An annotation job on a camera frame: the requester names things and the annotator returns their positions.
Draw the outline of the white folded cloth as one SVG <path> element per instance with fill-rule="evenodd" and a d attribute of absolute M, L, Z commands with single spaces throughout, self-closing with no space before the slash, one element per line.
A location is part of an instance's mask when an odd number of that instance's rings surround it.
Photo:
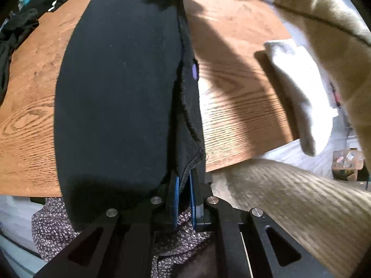
<path fill-rule="evenodd" d="M 318 66 L 307 49 L 293 39 L 267 41 L 263 46 L 291 100 L 301 148 L 308 156 L 317 156 L 327 146 L 333 129 L 333 108 Z"/>

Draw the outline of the black garment with white tag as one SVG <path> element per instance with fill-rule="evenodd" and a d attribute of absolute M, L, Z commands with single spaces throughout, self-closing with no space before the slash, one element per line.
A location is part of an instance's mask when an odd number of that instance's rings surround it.
<path fill-rule="evenodd" d="M 58 180 L 83 230 L 134 208 L 175 175 L 205 171 L 195 59 L 183 0 L 91 0 L 55 94 Z"/>

